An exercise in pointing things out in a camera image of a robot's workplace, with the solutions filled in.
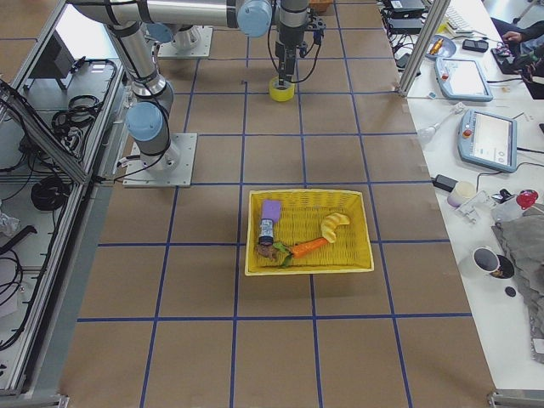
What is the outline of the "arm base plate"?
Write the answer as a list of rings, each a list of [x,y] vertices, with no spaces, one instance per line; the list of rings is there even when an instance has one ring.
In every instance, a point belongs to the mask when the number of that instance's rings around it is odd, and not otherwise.
[[[172,133],[165,156],[146,170],[144,167],[154,162],[150,156],[143,156],[143,161],[130,161],[129,175],[122,179],[122,184],[127,188],[190,187],[196,145],[196,133]]]
[[[163,43],[158,51],[160,59],[206,59],[210,55],[213,28],[193,25],[178,31],[170,42]]]

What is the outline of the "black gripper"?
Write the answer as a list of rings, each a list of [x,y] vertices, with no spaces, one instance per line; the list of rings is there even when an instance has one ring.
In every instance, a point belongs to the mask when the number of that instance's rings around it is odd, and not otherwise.
[[[278,83],[285,84],[285,78],[292,82],[297,58],[304,58],[307,53],[307,43],[302,41],[295,46],[288,46],[279,40],[275,41],[275,56],[278,58]]]

